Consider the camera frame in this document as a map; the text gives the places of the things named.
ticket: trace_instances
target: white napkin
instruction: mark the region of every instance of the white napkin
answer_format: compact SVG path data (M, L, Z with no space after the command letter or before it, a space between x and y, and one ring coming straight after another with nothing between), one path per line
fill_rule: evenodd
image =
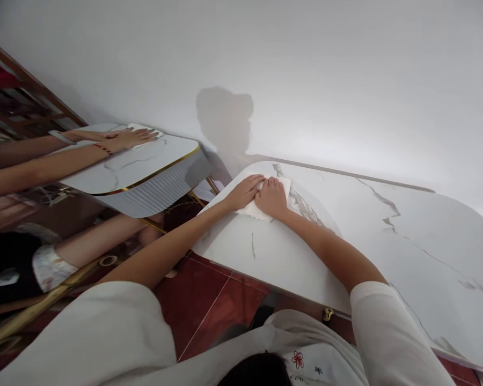
M249 177L250 175L252 175L254 173L248 173L245 177ZM291 180L289 179L285 179L285 178L277 178L282 184L283 184L283 187L284 187L284 193L286 194L286 204L288 204L288 199L289 199L289 195L290 195L290 188L291 188ZM258 185L256 185L256 188L258 189L261 189L261 187L263 186L263 181L260 182ZM270 222L273 220L273 218L265 213L263 213L257 206L256 206L256 203L254 202L254 200L250 201L244 208L241 208L241 209L238 209L236 211L236 213L239 213L239 214L245 214L247 216L251 216L251 217L254 217L254 218L257 218L258 220L262 220L262 221L266 221L266 222Z
M136 130L141 130L141 129L155 130L155 131L157 132L157 137L155 137L155 138L157 138L157 139L160 139L160 138L161 138L161 137L164 135L164 133L163 133L161 130L159 130L159 129L148 128L148 127L146 127L146 126L143 126L143 125L140 125L140 124L137 124L137 123L129 123L129 124L127 125L127 127L132 128L132 129L133 129L133 131L136 131ZM134 147L133 147L133 149L139 149L140 147L143 147L143 146L145 146L145 145L146 145L146 144L142 144L142 145L136 145L136 146L134 146Z

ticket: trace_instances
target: white wristband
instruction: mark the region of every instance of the white wristband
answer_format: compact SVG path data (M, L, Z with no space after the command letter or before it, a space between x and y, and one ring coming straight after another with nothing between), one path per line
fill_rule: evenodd
M77 142L72 141L71 139L66 138L64 135L61 134L60 131L57 130L51 130L48 132L50 135L56 137L58 140L63 141L64 143L67 143L68 145L77 145Z

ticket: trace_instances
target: hand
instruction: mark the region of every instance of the hand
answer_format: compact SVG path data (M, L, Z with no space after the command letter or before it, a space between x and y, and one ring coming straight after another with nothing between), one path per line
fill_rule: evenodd
M115 130L115 131L87 131L87 130L70 130L61 133L61 135L65 136L69 140L74 142L79 142L80 140L92 140L95 142L101 142L105 139L116 138L119 134L127 131L124 130Z
M273 177L265 180L261 191L256 194L254 202L263 213L277 220L288 211L283 183Z
M154 141L157 139L155 137L158 134L159 132L155 130L141 129L133 131L132 128L126 128L125 130L120 130L115 138L103 141L101 145L114 153Z
M222 204L226 205L229 211L245 207L259 191L255 186L264 179L265 177L262 174L247 177L231 190L227 197L221 201Z

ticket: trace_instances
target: bracelet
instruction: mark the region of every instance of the bracelet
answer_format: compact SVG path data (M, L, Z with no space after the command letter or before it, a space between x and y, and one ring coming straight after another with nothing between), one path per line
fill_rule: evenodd
M99 144L93 144L93 146L96 146L96 147L101 148L102 150L104 150L104 151L105 151L107 154L109 154L109 155L113 155L113 152L112 152L111 150L106 149L105 147L103 147L103 146L101 146L101 145L99 145Z
M63 141L68 145L77 145L77 142L72 141L71 139L66 138L64 135L61 134L58 130L51 130L48 132L51 136L56 137L58 140Z

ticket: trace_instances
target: red flower embroidery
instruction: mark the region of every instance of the red flower embroidery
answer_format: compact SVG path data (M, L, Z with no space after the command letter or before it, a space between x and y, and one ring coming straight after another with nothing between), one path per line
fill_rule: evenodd
M304 361L302 360L302 353L298 353L297 351L294 351L294 357L291 359L293 363L295 363L295 366L297 366L297 369L299 367L304 367Z

